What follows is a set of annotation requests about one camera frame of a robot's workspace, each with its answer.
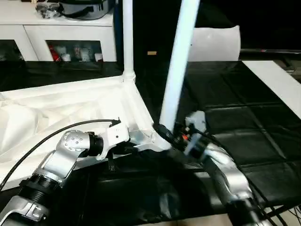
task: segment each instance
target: white tube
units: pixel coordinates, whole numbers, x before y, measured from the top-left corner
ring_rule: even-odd
[[[124,80],[134,80],[133,0],[123,0]]]
[[[160,116],[160,124],[170,131],[174,130],[199,3],[200,0],[182,0],[181,3]]]

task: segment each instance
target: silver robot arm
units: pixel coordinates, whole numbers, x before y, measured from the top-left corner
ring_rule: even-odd
[[[154,129],[173,147],[203,165],[233,226],[269,226],[254,202],[245,175],[226,150],[205,137],[205,113],[194,112],[185,119],[185,124],[175,135],[160,124],[154,125]]]
[[[24,222],[39,222],[49,215],[49,209],[73,171],[79,157],[96,156],[105,159],[108,151],[129,140],[124,123],[109,127],[100,137],[93,133],[70,130],[64,133],[56,149],[50,152],[32,176],[20,183],[21,191],[0,213],[0,226],[23,226]],[[18,221],[10,216],[18,215]]]

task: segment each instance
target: shelf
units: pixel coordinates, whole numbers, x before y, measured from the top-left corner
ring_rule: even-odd
[[[0,25],[77,25],[113,26],[113,10],[97,20],[75,20],[64,16],[43,19],[35,10],[35,4],[19,0],[0,0]]]

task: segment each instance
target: gray bag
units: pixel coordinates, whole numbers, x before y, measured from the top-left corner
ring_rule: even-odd
[[[59,12],[68,18],[95,20],[106,15],[115,0],[60,0]]]

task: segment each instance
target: black table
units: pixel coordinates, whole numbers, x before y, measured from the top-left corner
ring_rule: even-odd
[[[114,63],[27,62],[0,68],[1,91],[122,72]],[[167,71],[168,63],[136,69],[136,85],[154,121]],[[263,205],[301,202],[301,120],[242,62],[188,65],[177,121],[195,110],[205,111],[208,130],[267,197],[268,203],[257,194]],[[115,164],[115,172],[107,163],[74,171],[49,225],[137,225],[224,212],[202,167],[177,150],[148,150]],[[3,192],[0,205],[17,191]]]

